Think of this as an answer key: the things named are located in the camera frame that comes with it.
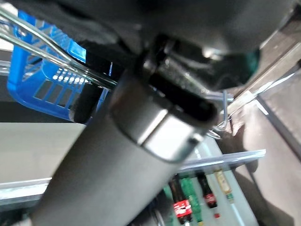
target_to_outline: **red label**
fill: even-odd
[[[186,216],[192,213],[191,205],[188,200],[183,200],[177,203],[174,203],[174,212],[177,218]]]
[[[209,204],[216,202],[215,196],[213,194],[205,195],[204,199],[205,199],[206,203],[209,203]]]

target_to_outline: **bottle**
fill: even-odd
[[[191,205],[186,199],[181,188],[179,175],[176,174],[168,184],[174,200],[175,215],[177,216],[181,225],[189,225],[189,222],[191,221],[192,210]]]
[[[232,194],[232,189],[223,173],[223,171],[217,171],[214,173],[217,179],[218,184],[221,187],[222,192],[226,195],[226,198],[230,203],[234,203],[234,197]]]
[[[192,180],[190,178],[181,179],[181,186],[185,196],[188,197],[189,203],[191,204],[193,218],[197,221],[198,226],[203,226],[201,207],[199,205],[197,194],[193,188]]]
[[[198,182],[201,185],[203,191],[203,197],[207,203],[207,206],[214,211],[214,217],[219,218],[220,214],[217,212],[217,201],[216,198],[208,184],[206,175],[202,173],[197,173]]]

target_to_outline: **green bottle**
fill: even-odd
[[[181,179],[181,187],[191,204],[193,218],[198,222],[198,226],[203,226],[204,223],[201,215],[201,207],[199,205],[197,194],[193,188],[192,180],[190,178]]]

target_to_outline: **blue shopping basket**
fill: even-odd
[[[18,16],[49,35],[71,56],[85,62],[86,50],[61,30],[21,11]],[[21,30],[15,29],[15,35],[27,43],[59,57],[44,42],[31,34],[22,34]],[[14,46],[8,78],[8,90],[11,96],[24,106],[70,120],[69,110],[86,82],[88,81],[80,75],[71,73],[32,55],[20,47]],[[98,102],[98,107],[104,101],[106,94],[107,90],[104,90]]]

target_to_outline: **gray handle grip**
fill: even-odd
[[[125,226],[179,168],[120,132],[107,108],[96,114],[57,169],[31,215],[34,226]]]

